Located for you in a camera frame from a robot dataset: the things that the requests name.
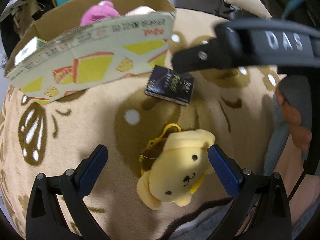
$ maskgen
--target beige blanket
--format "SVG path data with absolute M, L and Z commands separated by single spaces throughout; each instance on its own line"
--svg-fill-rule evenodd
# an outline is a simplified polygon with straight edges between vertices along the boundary
M 214 36 L 212 26 L 222 21 L 178 9 L 174 34 L 179 42 L 170 41 L 170 51 L 202 43 Z M 179 225 L 182 217 L 227 197 L 217 176 L 211 174 L 186 207 L 169 203 L 153 211 L 142 203 L 136 193 L 138 155 L 167 123 L 175 122 L 183 130 L 212 132 L 216 143 L 241 167 L 262 171 L 273 131 L 271 97 L 279 80 L 274 68 L 211 69 L 194 76 L 189 106 L 146 96 L 148 75 L 103 84 L 46 106 L 10 87 L 0 115 L 0 186 L 21 235 L 25 237 L 28 199 L 36 175 L 57 176 L 76 168 L 98 144 L 108 147 L 109 159 L 84 202 L 113 240 L 159 239 L 173 222 Z M 70 229 L 78 233 L 63 199 L 58 199 Z

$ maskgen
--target metal screw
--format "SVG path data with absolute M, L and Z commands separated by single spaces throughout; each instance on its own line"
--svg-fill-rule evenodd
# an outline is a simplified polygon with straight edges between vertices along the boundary
M 280 178 L 281 178 L 281 175 L 280 175 L 278 172 L 274 172 L 274 173 L 273 173 L 273 176 L 274 176 L 276 179 L 280 179 Z
M 67 175 L 67 176 L 71 176 L 74 172 L 75 172 L 75 171 L 74 171 L 73 169 L 68 169 L 68 170 L 66 171 L 66 175 Z
M 208 58 L 208 55 L 203 52 L 203 51 L 200 51 L 199 54 L 198 54 L 199 58 L 202 59 L 202 60 L 206 60 Z
M 37 179 L 42 179 L 43 178 L 43 173 L 39 173 L 38 175 L 37 175 Z
M 252 172 L 251 172 L 250 169 L 243 169 L 243 173 L 244 173 L 245 175 L 250 175 Z

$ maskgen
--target blue gripper pad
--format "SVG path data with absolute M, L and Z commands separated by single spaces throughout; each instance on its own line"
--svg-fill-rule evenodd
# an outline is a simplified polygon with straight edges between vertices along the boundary
M 241 168 L 235 160 L 221 150 L 219 145 L 208 149 L 209 161 L 229 196 L 237 198 L 243 181 Z
M 78 165 L 76 168 L 75 184 L 80 198 L 90 195 L 107 160 L 107 147 L 98 145 L 89 158 L 82 160 Z

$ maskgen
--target open cardboard box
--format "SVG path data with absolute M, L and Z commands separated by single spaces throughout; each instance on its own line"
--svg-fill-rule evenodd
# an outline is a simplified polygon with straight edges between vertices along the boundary
M 156 12 L 79 27 L 84 12 L 101 1 L 71 0 L 37 20 L 11 54 L 5 69 L 10 83 L 45 105 L 164 65 L 175 8 L 167 0 L 111 0 L 120 15 L 139 6 Z M 14 66 L 14 57 L 35 36 L 48 43 Z

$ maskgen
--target stuffed animal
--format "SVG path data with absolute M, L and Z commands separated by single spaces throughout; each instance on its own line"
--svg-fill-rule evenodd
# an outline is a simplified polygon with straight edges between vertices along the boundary
M 167 139 L 151 141 L 140 157 L 142 162 L 154 159 L 149 170 L 142 164 L 137 192 L 143 203 L 153 210 L 159 210 L 163 202 L 188 205 L 205 175 L 213 173 L 207 149 L 214 140 L 212 133 L 199 129 L 174 132 Z M 159 156 L 146 156 L 155 151 L 161 151 Z
M 119 17 L 120 14 L 114 9 L 110 1 L 102 1 L 98 5 L 90 7 L 82 16 L 80 26 L 101 21 L 102 19 Z

